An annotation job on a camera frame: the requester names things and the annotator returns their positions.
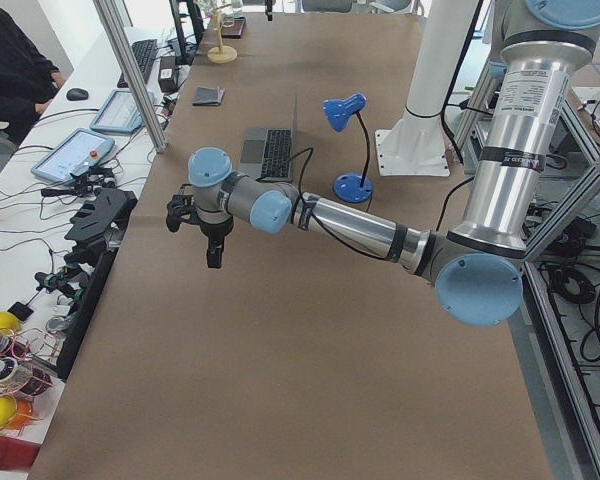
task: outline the blue joint cap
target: blue joint cap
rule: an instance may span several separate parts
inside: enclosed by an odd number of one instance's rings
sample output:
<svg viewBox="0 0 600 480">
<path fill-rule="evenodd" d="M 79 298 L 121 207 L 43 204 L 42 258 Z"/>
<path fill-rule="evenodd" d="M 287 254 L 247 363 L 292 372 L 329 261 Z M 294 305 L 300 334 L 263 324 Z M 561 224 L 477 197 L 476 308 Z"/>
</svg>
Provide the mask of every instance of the blue joint cap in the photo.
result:
<svg viewBox="0 0 600 480">
<path fill-rule="evenodd" d="M 189 157 L 189 182 L 198 188 L 219 184 L 232 172 L 231 159 L 224 150 L 205 147 Z"/>
<path fill-rule="evenodd" d="M 361 93 L 354 93 L 344 100 L 331 99 L 322 103 L 329 124 L 336 132 L 341 132 L 349 123 L 351 115 L 359 112 L 367 104 L 367 99 Z"/>
<path fill-rule="evenodd" d="M 561 30 L 600 26 L 600 0 L 526 0 L 526 3 L 534 17 Z"/>
<path fill-rule="evenodd" d="M 436 279 L 438 301 L 463 323 L 491 326 L 513 315 L 522 302 L 522 277 L 508 260 L 489 253 L 458 257 Z"/>
<path fill-rule="evenodd" d="M 489 60 L 489 74 L 497 80 L 503 80 L 507 74 L 507 65 Z"/>
<path fill-rule="evenodd" d="M 278 233 L 282 230 L 293 204 L 278 190 L 269 190 L 258 197 L 251 207 L 249 222 L 256 230 L 267 233 Z"/>
</svg>

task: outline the tablet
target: tablet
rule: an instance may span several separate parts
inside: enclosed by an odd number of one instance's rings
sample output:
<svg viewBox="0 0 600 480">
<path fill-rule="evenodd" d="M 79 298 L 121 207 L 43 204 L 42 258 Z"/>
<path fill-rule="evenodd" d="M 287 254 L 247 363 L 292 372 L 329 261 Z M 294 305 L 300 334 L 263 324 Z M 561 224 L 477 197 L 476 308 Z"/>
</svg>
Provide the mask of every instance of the tablet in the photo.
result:
<svg viewBox="0 0 600 480">
<path fill-rule="evenodd" d="M 152 92 L 147 93 L 151 103 L 155 102 L 155 95 Z M 109 94 L 89 128 L 111 135 L 131 135 L 141 126 L 142 117 L 131 90 L 119 88 Z"/>
<path fill-rule="evenodd" d="M 71 175 L 82 175 L 111 151 L 115 141 L 97 132 L 79 128 L 31 168 L 38 178 L 69 183 Z"/>
</svg>

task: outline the lamp shade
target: lamp shade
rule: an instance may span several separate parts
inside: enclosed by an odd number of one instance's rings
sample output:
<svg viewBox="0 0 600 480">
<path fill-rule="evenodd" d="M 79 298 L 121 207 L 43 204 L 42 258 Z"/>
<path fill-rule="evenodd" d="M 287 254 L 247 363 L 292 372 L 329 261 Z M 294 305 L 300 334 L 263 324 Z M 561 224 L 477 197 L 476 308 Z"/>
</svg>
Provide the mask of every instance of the lamp shade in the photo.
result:
<svg viewBox="0 0 600 480">
<path fill-rule="evenodd" d="M 354 93 L 344 100 L 330 99 L 322 104 L 329 124 L 336 132 L 341 132 L 347 126 L 351 115 L 359 112 L 367 104 L 367 99 L 361 93 Z"/>
</svg>

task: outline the desk lamp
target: desk lamp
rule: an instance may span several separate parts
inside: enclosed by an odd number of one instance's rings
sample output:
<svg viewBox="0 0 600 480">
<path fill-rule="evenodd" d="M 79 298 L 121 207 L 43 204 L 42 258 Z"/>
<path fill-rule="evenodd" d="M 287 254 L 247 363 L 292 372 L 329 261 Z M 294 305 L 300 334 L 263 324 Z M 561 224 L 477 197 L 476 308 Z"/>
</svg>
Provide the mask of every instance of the desk lamp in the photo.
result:
<svg viewBox="0 0 600 480">
<path fill-rule="evenodd" d="M 336 178 L 333 183 L 333 191 L 340 200 L 349 203 L 361 203 L 368 200 L 373 194 L 373 185 L 366 178 L 367 170 L 369 169 L 369 158 L 371 155 L 369 133 L 367 132 L 360 110 L 367 104 L 367 99 L 361 93 L 355 93 L 345 100 L 330 99 L 325 100 L 322 104 L 329 125 L 336 131 L 343 131 L 351 115 L 356 115 L 364 131 L 365 140 L 367 141 L 367 161 L 364 165 L 362 175 L 358 173 L 344 173 Z"/>
</svg>

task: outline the person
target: person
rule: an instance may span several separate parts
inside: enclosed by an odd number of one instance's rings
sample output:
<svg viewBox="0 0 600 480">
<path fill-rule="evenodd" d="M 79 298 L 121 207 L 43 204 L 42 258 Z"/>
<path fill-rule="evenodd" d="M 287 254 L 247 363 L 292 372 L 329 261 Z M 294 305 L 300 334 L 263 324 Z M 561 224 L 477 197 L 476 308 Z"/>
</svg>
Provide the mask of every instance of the person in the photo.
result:
<svg viewBox="0 0 600 480">
<path fill-rule="evenodd" d="M 20 143 L 66 79 L 0 8 L 0 121 Z"/>
</svg>

